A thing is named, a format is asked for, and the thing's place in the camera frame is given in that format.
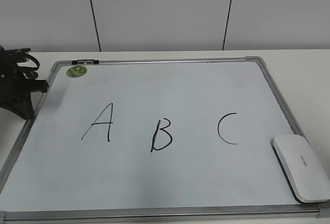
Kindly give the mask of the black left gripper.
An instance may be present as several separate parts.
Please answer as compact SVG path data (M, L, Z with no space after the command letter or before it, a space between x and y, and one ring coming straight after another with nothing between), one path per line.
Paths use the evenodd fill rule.
M46 93L49 88L46 80L38 79L40 62L30 51L30 48L1 47L1 108L24 120L35 115L31 93Z

